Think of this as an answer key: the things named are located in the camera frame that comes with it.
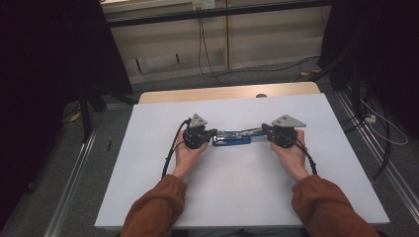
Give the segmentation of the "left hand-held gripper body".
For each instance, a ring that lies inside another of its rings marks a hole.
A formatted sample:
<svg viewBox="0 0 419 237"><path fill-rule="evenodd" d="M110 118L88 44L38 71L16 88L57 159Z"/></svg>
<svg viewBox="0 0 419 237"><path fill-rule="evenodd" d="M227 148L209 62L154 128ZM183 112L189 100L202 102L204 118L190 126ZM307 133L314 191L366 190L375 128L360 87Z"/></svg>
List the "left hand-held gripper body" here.
<svg viewBox="0 0 419 237"><path fill-rule="evenodd" d="M205 139L210 137L206 124L207 121L198 114L192 116L183 133L183 139L188 148L198 149L205 143Z"/></svg>

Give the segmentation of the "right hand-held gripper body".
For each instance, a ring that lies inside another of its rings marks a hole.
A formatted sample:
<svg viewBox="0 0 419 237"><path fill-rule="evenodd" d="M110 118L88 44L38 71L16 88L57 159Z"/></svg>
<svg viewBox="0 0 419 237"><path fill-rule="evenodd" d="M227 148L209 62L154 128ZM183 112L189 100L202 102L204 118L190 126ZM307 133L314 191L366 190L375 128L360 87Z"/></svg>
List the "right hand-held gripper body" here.
<svg viewBox="0 0 419 237"><path fill-rule="evenodd" d="M297 133L297 127L306 127L306 124L289 115L283 115L275 119L271 126L273 127L274 143L282 148L290 148L294 145Z"/></svg>

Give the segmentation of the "blue stapler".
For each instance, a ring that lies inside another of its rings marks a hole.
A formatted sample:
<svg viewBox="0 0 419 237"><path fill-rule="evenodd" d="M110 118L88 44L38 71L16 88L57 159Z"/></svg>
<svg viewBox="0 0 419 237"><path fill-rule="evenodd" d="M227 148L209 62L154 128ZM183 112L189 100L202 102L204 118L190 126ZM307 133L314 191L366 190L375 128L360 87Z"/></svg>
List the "blue stapler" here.
<svg viewBox="0 0 419 237"><path fill-rule="evenodd" d="M250 128L238 131L221 130L212 138L213 146L233 146L250 144L251 138L264 136L265 132L261 127Z"/></svg>

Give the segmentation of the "person's right hand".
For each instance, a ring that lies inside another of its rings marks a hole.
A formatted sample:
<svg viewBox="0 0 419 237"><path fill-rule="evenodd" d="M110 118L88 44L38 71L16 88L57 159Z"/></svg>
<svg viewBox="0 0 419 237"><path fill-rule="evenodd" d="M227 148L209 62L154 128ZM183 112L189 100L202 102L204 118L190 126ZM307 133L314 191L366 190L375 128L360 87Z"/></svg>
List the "person's right hand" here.
<svg viewBox="0 0 419 237"><path fill-rule="evenodd" d="M306 147L304 132L298 129L296 135L296 144L290 148L280 147L274 142L270 143L270 147L278 155L283 168L296 182L298 182L308 177L309 173L305 169L306 154L303 150L306 149Z"/></svg>

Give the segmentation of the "person's left hand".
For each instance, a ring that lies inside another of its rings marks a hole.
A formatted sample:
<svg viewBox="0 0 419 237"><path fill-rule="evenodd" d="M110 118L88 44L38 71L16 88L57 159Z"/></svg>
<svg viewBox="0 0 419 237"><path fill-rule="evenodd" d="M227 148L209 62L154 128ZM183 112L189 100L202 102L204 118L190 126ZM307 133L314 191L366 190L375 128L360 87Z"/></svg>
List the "person's left hand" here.
<svg viewBox="0 0 419 237"><path fill-rule="evenodd" d="M175 148L176 155L176 166L172 175L185 180L186 177L195 169L197 166L200 156L207 150L208 143L204 143L200 148L190 149L184 143L183 138L184 131L181 131Z"/></svg>

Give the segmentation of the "wooden table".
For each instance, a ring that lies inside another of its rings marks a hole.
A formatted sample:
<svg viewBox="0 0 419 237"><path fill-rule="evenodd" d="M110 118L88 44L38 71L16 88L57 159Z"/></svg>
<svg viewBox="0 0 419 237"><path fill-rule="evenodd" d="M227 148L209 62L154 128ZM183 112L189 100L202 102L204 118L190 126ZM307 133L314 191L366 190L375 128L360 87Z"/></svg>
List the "wooden table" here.
<svg viewBox="0 0 419 237"><path fill-rule="evenodd" d="M256 98L257 94L266 94L268 97L281 97L319 93L320 90L314 82L294 82L146 92L139 97L138 102L140 104L173 103Z"/></svg>

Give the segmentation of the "white table sheet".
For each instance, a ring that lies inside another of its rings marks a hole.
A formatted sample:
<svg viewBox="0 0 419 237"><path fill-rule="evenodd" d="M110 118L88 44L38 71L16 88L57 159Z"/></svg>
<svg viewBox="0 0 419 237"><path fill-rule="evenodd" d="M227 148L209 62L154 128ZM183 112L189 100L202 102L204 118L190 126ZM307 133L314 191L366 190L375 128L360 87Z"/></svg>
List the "white table sheet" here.
<svg viewBox="0 0 419 237"><path fill-rule="evenodd" d="M138 104L95 225L117 229L131 205L152 189L163 172L179 125L194 114L210 128L242 130L289 115L305 124L305 144L320 177L335 183L368 223L388 217L326 97L322 94ZM251 143L209 146L186 180L186 207L180 229L298 226L292 209L293 179L264 137Z"/></svg>

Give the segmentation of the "beige cabinet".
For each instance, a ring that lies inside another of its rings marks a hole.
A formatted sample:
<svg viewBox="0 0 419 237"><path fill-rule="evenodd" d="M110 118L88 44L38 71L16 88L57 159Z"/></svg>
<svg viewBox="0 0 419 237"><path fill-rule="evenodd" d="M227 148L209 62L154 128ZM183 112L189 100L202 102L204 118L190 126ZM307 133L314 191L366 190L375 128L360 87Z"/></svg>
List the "beige cabinet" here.
<svg viewBox="0 0 419 237"><path fill-rule="evenodd" d="M194 11L193 0L104 0L107 21ZM215 0L215 9L292 0ZM111 28L131 83L296 61L320 52L331 6Z"/></svg>

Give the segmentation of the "black metal stand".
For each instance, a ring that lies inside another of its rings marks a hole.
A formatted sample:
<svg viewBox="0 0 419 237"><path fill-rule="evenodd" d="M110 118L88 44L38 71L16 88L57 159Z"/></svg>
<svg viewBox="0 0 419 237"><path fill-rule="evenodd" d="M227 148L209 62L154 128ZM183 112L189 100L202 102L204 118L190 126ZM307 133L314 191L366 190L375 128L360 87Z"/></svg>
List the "black metal stand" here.
<svg viewBox="0 0 419 237"><path fill-rule="evenodd" d="M361 109L361 79L359 76L359 66L353 59L353 54L348 49L342 52L330 64L326 65L319 72L310 76L309 82L317 82L326 75L329 76L333 90L349 89L351 92L350 102L352 103L353 114L350 120L356 123L353 128L348 128L347 132L358 128L364 122L364 115Z"/></svg>
<svg viewBox="0 0 419 237"><path fill-rule="evenodd" d="M88 141L88 138L93 133L93 126L90 119L89 107L92 107L92 109L95 112L103 112L107 107L104 99L102 98L103 95L111 96L112 98L117 99L127 105L132 106L136 104L135 99L127 95L118 93L114 90L111 90L101 84L86 83L85 85L83 85L81 88L79 103L84 130L84 143Z"/></svg>

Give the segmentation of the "black horizontal bar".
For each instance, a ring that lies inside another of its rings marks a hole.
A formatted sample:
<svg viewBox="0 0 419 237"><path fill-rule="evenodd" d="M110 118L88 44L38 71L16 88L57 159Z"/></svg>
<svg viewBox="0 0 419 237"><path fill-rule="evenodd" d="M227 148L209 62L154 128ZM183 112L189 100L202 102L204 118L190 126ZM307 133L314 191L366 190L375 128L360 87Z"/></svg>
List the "black horizontal bar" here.
<svg viewBox="0 0 419 237"><path fill-rule="evenodd" d="M223 16L234 16L254 13L264 13L273 11L286 11L295 9L305 9L314 7L331 6L334 0L292 0L286 2L247 5L239 7L226 7L209 10L194 10L179 13L168 13L153 16L116 18L109 20L109 28L119 28L137 25L149 25L166 22L186 21L194 19L205 19Z"/></svg>

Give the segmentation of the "black curtain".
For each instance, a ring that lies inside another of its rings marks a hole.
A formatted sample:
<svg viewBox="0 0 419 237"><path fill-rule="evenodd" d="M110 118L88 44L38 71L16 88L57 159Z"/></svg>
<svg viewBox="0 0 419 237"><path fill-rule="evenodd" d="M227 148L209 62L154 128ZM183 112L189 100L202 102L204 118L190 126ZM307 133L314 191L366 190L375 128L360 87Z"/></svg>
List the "black curtain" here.
<svg viewBox="0 0 419 237"><path fill-rule="evenodd" d="M318 65L343 53L419 139L419 0L332 0Z"/></svg>
<svg viewBox="0 0 419 237"><path fill-rule="evenodd" d="M101 0L0 0L0 231L40 171L63 107L131 91Z"/></svg>

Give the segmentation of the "aluminium floor rail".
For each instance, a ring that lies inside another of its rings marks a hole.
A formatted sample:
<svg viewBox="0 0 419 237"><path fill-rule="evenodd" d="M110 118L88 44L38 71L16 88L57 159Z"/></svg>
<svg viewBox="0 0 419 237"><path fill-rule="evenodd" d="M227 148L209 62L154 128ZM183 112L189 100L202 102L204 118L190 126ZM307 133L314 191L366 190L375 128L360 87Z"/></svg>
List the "aluminium floor rail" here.
<svg viewBox="0 0 419 237"><path fill-rule="evenodd" d="M385 108L374 105L374 100L360 100L361 109L364 117L367 114L375 115L375 123L364 122L356 129L347 132L348 128L353 128L354 120L350 120L352 103L348 92L337 92L336 98L347 116L341 121L341 126L346 134L359 134L363 143L369 148L372 156L377 161L377 168L373 169L369 175L373 185L378 183L381 177L386 177L391 183L399 198L406 206L409 214L419 225L419 191L416 192L403 176L402 168L398 168L394 163L396 151L401 148L407 150L412 144L413 139L409 138L403 128L392 121L385 111Z"/></svg>
<svg viewBox="0 0 419 237"><path fill-rule="evenodd" d="M83 143L43 237L59 237L68 211L73 203L82 172L95 142L96 133L97 131L93 130Z"/></svg>

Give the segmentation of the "white wall socket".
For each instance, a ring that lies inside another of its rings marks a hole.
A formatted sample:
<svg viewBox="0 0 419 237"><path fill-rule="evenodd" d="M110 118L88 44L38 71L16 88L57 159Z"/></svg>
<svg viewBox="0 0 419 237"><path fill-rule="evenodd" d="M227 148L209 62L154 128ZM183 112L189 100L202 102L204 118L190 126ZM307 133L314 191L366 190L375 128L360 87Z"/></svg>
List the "white wall socket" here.
<svg viewBox="0 0 419 237"><path fill-rule="evenodd" d="M193 0L192 6L194 10L208 10L215 8L215 0Z"/></svg>

